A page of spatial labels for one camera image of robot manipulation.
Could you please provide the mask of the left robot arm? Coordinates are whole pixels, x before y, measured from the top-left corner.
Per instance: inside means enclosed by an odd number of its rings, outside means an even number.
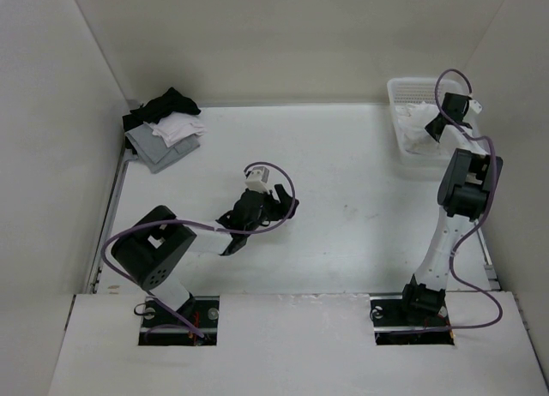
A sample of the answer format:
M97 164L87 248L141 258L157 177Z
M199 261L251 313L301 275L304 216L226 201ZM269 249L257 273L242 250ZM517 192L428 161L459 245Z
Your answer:
M214 230L174 224L175 213L159 205L137 224L160 224L120 237L111 247L111 256L140 288L163 304L163 316L173 326L183 326L192 316L193 295L172 275L188 253L234 255L248 242L253 232L284 219L291 219L299 200L281 184L274 191L246 189L233 208L214 222Z

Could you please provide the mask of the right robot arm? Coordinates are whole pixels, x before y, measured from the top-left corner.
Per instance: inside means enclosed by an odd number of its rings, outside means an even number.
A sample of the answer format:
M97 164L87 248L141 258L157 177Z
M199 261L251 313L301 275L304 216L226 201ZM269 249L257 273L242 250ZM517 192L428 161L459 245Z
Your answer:
M472 99L446 93L437 102L438 115L425 130L451 158L437 192L439 216L430 246L398 302L399 316L412 326L440 315L448 278L455 276L455 256L492 207L503 168L492 142L475 137L466 121Z

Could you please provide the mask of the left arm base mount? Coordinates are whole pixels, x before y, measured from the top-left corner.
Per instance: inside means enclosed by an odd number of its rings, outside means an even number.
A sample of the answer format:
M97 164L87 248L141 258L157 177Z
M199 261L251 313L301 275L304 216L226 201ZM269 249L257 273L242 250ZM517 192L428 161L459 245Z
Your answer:
M184 317L200 330L197 336L187 325L159 306L151 297L138 303L133 313L140 318L139 346L216 346L220 319L219 297L196 297Z

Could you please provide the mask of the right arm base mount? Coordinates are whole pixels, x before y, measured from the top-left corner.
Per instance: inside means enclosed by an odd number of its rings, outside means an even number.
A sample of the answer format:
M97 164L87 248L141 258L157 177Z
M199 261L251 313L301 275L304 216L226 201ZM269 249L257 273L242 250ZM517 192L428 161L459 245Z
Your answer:
M370 297L370 319L377 345L454 345L445 307L435 315L424 310L405 310L401 294Z

